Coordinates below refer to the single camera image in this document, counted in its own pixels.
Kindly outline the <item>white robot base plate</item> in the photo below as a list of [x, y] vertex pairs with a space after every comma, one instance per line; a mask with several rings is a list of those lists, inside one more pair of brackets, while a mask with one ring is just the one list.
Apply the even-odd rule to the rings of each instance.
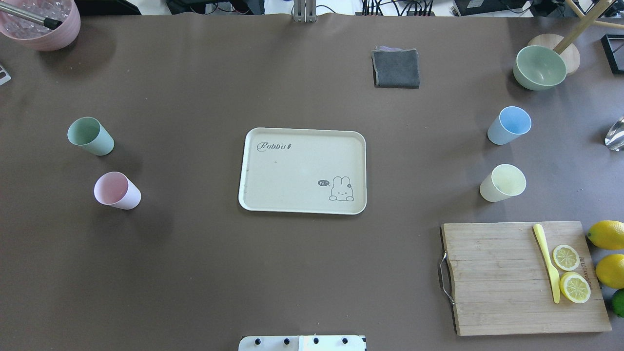
[[360, 335], [270, 335], [247, 336], [239, 351], [366, 351], [366, 337]]

